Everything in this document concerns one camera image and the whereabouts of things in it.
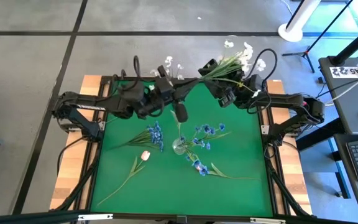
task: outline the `wooden platform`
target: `wooden platform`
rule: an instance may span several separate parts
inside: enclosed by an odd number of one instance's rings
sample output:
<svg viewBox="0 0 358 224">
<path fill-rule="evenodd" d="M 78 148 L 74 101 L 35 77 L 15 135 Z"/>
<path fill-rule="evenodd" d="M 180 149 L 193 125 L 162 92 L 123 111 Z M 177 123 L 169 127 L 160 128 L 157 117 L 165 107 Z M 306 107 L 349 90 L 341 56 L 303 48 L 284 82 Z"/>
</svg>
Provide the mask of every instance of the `wooden platform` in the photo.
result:
<svg viewBox="0 0 358 224">
<path fill-rule="evenodd" d="M 85 75 L 84 80 L 81 86 L 80 93 L 86 95 L 97 95 L 99 92 L 101 76 L 100 75 Z M 270 93 L 284 93 L 284 87 L 281 80 L 268 80 L 268 89 Z M 90 110 L 79 110 L 86 118 L 92 120 L 93 111 Z M 290 114 L 288 109 L 283 108 L 272 108 L 273 120 L 275 123 L 282 123 L 285 120 L 290 118 Z M 264 112 L 264 123 L 267 124 L 267 114 Z M 68 135 L 67 144 L 75 141 L 76 139 L 81 137 L 80 132 L 70 133 Z M 296 145 L 295 139 L 286 137 L 284 141 L 290 142 Z M 93 159 L 93 154 L 96 145 L 93 145 L 93 150 L 90 156 L 90 161 Z M 66 150 L 63 155 L 62 163 L 60 166 L 60 172 L 57 177 L 55 190 L 52 196 L 52 201 L 50 203 L 50 208 L 56 208 L 66 199 L 66 197 L 73 190 L 75 185 L 78 183 L 80 178 L 81 168 L 83 165 L 83 161 L 85 158 L 85 148 L 86 142 L 80 141 L 74 146 L 70 147 Z M 308 193 L 306 191 L 305 179 L 303 177 L 302 167 L 300 163 L 300 158 L 298 151 L 292 148 L 289 145 L 284 144 L 279 147 L 282 169 L 285 179 L 285 185 L 295 198 L 295 200 L 302 206 L 302 208 L 311 214 L 311 207 L 308 198 Z M 85 185 L 82 200 L 80 203 L 80 208 L 85 208 L 85 201 L 88 195 L 89 189 L 89 181 Z M 280 214 L 284 214 L 282 197 L 280 194 L 280 190 L 277 186 L 275 186 L 276 200 L 277 200 L 277 208 Z"/>
</svg>

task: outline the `green mat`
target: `green mat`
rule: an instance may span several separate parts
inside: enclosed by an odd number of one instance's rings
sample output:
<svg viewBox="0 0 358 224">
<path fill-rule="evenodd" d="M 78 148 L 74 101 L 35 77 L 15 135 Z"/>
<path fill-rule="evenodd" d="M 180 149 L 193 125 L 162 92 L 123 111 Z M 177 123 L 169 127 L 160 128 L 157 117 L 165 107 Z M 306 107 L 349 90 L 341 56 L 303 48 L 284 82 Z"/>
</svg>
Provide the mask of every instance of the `green mat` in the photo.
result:
<svg viewBox="0 0 358 224">
<path fill-rule="evenodd" d="M 214 139 L 211 150 L 195 146 L 202 163 L 211 162 L 232 177 L 256 177 L 260 180 L 225 179 L 201 176 L 185 155 L 176 155 L 172 142 L 178 137 L 175 120 L 166 106 L 158 118 L 141 120 L 117 119 L 106 126 L 101 158 L 92 198 L 92 212 L 153 213 L 176 215 L 222 215 L 271 217 L 269 187 L 262 153 L 257 115 L 248 114 L 234 105 L 220 108 L 218 102 L 203 85 L 197 85 L 186 97 L 188 121 L 181 126 L 187 138 L 195 133 L 195 126 L 226 125 L 231 133 Z M 110 148 L 132 139 L 148 124 L 159 121 L 164 133 L 164 151 L 125 146 Z M 115 191 L 128 176 L 135 157 L 144 150 L 151 152 L 143 163 L 144 169 L 133 176 L 123 188 L 97 206 Z"/>
</svg>

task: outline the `gray floor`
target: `gray floor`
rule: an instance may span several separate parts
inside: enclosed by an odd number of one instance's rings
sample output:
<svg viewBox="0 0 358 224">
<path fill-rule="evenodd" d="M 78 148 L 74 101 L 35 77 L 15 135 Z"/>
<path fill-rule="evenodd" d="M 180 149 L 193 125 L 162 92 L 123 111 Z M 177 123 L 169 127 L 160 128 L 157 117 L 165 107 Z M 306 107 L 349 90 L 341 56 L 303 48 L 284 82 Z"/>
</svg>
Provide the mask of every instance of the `gray floor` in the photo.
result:
<svg viewBox="0 0 358 224">
<path fill-rule="evenodd" d="M 72 30 L 80 4 L 80 0 L 0 0 L 0 30 Z M 298 3 L 290 1 L 289 4 L 295 11 Z M 322 3 L 304 30 L 321 32 L 343 6 Z M 275 32 L 290 16 L 279 0 L 94 0 L 87 5 L 80 30 Z M 330 32 L 357 32 L 349 11 L 339 18 Z M 170 55 L 174 63 L 185 67 L 184 76 L 197 76 L 198 68 L 210 58 L 223 54 L 226 39 L 235 43 L 226 55 L 240 50 L 244 41 L 254 47 L 255 53 L 270 47 L 279 55 L 302 51 L 314 41 L 314 38 L 304 38 L 301 42 L 289 43 L 279 37 L 78 37 L 61 93 L 78 91 L 84 74 L 112 75 L 125 68 L 133 75 L 135 54 L 140 58 L 143 75 L 163 64 L 165 57 Z M 350 42 L 351 39 L 321 39 L 310 54 L 315 68 L 320 57 L 335 55 Z M 0 37 L 0 138 L 4 141 L 0 146 L 0 215 L 10 211 L 67 43 L 68 37 Z M 271 55 L 266 54 L 264 60 L 267 69 L 261 76 L 266 76 L 273 65 Z M 321 89 L 316 83 L 319 76 L 319 72 L 310 72 L 305 60 L 292 56 L 279 57 L 272 78 L 282 79 L 287 93 L 302 91 L 316 95 Z M 337 117 L 334 107 L 326 112 L 327 121 Z M 56 178 L 57 155 L 66 137 L 52 120 L 25 212 L 48 209 Z M 318 158 L 313 149 L 304 153 Z M 309 156 L 302 156 L 305 171 L 310 162 L 319 162 L 304 161 L 305 157 Z M 358 222 L 356 201 L 339 199 L 332 194 L 339 190 L 334 175 L 306 173 L 305 178 L 315 215 Z"/>
</svg>

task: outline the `clear vase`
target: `clear vase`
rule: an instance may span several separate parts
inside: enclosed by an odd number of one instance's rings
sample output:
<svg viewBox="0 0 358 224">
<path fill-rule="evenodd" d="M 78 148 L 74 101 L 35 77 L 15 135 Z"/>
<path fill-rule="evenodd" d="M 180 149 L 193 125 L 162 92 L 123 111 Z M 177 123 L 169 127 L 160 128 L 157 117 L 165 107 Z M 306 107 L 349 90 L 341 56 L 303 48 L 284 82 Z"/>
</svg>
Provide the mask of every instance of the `clear vase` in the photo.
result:
<svg viewBox="0 0 358 224">
<path fill-rule="evenodd" d="M 172 143 L 172 149 L 178 155 L 182 155 L 187 149 L 186 146 L 181 146 L 181 143 L 183 143 L 183 141 L 180 138 L 175 139 Z"/>
</svg>

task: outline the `white pole base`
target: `white pole base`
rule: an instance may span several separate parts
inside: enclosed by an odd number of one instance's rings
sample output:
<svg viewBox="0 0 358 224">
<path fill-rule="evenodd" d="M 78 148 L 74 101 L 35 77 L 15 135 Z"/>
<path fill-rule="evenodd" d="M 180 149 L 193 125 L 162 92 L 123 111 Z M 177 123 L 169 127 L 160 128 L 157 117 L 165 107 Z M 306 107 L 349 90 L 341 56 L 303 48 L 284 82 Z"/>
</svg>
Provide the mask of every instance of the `white pole base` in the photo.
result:
<svg viewBox="0 0 358 224">
<path fill-rule="evenodd" d="M 280 35 L 281 38 L 289 42 L 298 42 L 302 39 L 303 37 L 302 30 L 292 29 L 291 32 L 287 32 L 286 26 L 287 24 L 282 24 L 278 28 L 278 34 Z"/>
</svg>

